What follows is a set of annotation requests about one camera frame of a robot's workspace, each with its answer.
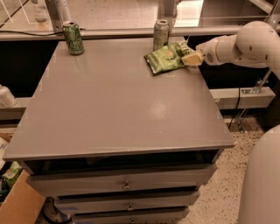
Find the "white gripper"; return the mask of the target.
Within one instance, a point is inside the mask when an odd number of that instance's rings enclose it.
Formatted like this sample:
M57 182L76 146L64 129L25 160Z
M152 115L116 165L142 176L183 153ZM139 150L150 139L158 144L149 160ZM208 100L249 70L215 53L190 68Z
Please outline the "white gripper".
M219 43L217 38L196 46L195 52L185 55L181 58L186 66L200 66L205 61L209 66L221 65L216 53L216 47Z

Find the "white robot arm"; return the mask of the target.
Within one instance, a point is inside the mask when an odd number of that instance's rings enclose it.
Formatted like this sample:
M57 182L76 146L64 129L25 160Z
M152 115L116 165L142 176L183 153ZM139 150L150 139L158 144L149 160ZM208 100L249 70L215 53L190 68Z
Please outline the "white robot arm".
M267 67L280 75L280 37L262 21L245 24L235 35L219 36L181 58L187 66L232 63ZM268 130L252 150L241 191L238 224L280 224L280 125Z

